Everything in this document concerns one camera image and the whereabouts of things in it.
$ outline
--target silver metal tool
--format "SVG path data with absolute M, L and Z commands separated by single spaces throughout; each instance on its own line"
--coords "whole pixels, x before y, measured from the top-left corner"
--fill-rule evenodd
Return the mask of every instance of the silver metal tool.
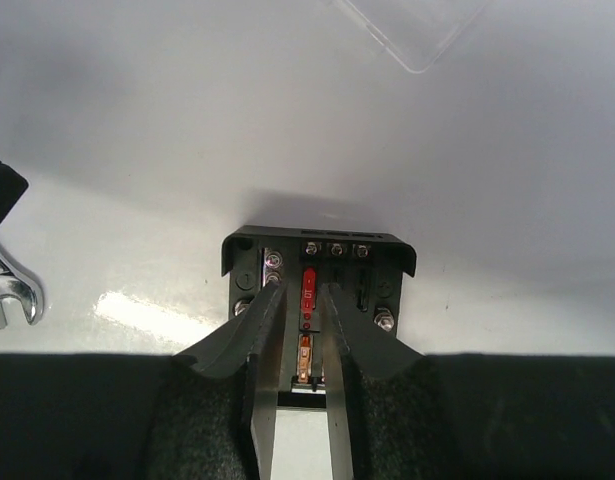
M 42 317 L 44 297 L 40 284 L 21 270 L 24 269 L 17 268 L 16 262 L 0 247 L 0 330 L 16 316 L 11 309 L 5 308 L 6 300 L 20 303 L 29 325 L 35 325 Z

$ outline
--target clear plastic container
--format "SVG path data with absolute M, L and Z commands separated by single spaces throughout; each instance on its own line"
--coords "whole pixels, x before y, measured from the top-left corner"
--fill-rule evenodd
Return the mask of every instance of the clear plastic container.
M 492 0 L 323 0 L 410 73 L 422 73 Z

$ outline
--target metal terminal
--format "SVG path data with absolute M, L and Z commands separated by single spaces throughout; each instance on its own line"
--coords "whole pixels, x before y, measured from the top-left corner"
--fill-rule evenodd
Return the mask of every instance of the metal terminal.
M 17 309 L 12 311 L 5 307 L 5 300 L 20 303 L 29 325 L 35 325 L 43 314 L 43 292 L 40 285 L 21 269 L 15 268 L 0 248 L 0 330 L 7 327 L 10 317 L 18 316 L 14 315 Z
M 369 256 L 369 247 L 367 245 L 358 245 L 356 247 L 356 255 L 359 258 L 367 258 Z
M 343 249 L 343 246 L 340 243 L 334 243 L 331 246 L 331 254 L 334 257 L 340 257 L 344 252 L 345 250 Z
M 396 320 L 388 308 L 379 307 L 376 309 L 376 316 L 374 317 L 374 323 L 386 332 L 391 332 L 396 324 Z
M 265 265 L 269 268 L 278 268 L 283 264 L 283 257 L 278 252 L 269 252 L 265 256 Z
M 318 253 L 318 245 L 316 242 L 307 242 L 307 246 L 305 247 L 305 253 L 307 255 L 316 255 Z
M 238 300 L 234 305 L 234 315 L 238 316 L 244 313 L 249 308 L 249 303 L 250 301 L 246 299 Z
M 282 281 L 282 277 L 280 276 L 278 272 L 269 272 L 265 276 L 265 285 L 267 285 L 270 282 L 280 283 L 281 281 Z

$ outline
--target open-end wrench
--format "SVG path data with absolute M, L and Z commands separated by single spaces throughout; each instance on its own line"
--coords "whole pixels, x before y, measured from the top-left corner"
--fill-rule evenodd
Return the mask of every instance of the open-end wrench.
M 3 303 L 9 299 L 20 302 L 29 325 L 40 320 L 44 308 L 40 284 L 16 268 L 16 263 L 8 259 L 0 248 L 0 330 L 8 325 L 12 316 Z

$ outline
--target white surface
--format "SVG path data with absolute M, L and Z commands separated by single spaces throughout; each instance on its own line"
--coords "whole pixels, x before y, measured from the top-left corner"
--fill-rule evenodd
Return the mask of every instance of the white surface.
M 254 221 L 411 242 L 424 352 L 615 354 L 615 0 L 498 0 L 422 75 L 320 7 L 0 0 L 0 159 L 32 184 L 0 239 L 49 306 L 0 351 L 193 343 Z

